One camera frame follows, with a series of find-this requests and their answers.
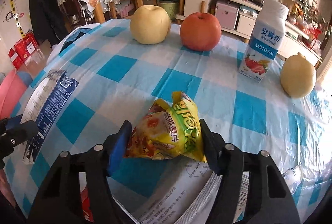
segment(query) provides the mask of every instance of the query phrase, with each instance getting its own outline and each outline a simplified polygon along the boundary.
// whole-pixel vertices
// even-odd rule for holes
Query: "plastic tablecloth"
[[[255,154],[269,151],[282,173],[297,164],[303,167],[304,179],[293,195],[303,222],[332,180],[331,97],[315,88],[304,98],[289,98],[279,82],[283,62],[277,58],[260,84],[241,75],[237,69],[246,48],[241,41],[222,36],[212,51],[195,52],[181,45],[180,26],[172,25],[162,43],[142,45],[132,38],[129,23],[110,20],[75,41],[36,77],[15,107],[12,116],[23,113],[34,89],[52,69],[67,70],[67,77],[79,82],[35,164],[24,164],[17,148],[5,159],[8,181],[23,212],[28,215],[61,151],[87,151],[117,133],[124,120],[135,126],[156,98],[171,102],[171,93],[182,90],[195,101],[211,131],[226,142]],[[142,159],[128,160],[122,166],[139,167],[137,161]],[[112,193],[131,207],[129,211],[149,198],[167,169],[167,161],[151,162],[153,172],[136,170],[135,182],[119,175],[112,179]]]

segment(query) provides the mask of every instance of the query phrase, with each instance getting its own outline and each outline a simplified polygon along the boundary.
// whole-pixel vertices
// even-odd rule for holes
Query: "yellow snack bag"
[[[126,157],[172,159],[185,155],[206,161],[196,104],[181,91],[172,93],[173,106],[157,99],[138,123],[128,142]]]

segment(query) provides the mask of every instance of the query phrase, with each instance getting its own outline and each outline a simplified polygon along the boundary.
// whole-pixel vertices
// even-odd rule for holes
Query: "black coat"
[[[57,0],[29,0],[29,10],[34,36],[39,43],[48,39],[54,45],[67,36]]]

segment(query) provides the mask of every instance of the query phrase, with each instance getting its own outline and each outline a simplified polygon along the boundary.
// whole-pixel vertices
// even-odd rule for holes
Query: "silver bolt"
[[[68,156],[68,151],[62,151],[61,153],[60,153],[60,157],[61,158],[65,158],[65,157],[67,157]]]
[[[226,148],[227,150],[229,150],[229,151],[232,151],[232,150],[234,150],[234,145],[232,145],[232,144],[226,144],[226,145],[225,145],[225,148]]]
[[[265,150],[262,150],[261,151],[261,154],[262,154],[262,156],[264,156],[264,157],[268,157],[270,154],[269,154],[269,152],[268,151],[265,151]]]
[[[95,151],[101,151],[103,148],[104,148],[104,147],[103,147],[102,144],[97,144],[97,145],[94,146],[93,149],[94,149]]]

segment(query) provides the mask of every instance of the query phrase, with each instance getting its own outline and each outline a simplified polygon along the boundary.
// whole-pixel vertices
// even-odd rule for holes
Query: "orange flower print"
[[[91,6],[91,7],[93,7],[93,8],[94,8],[94,7],[96,7],[96,5],[97,5],[98,1],[99,1],[99,0],[89,0],[89,2],[88,2],[88,3],[90,4],[90,6]]]

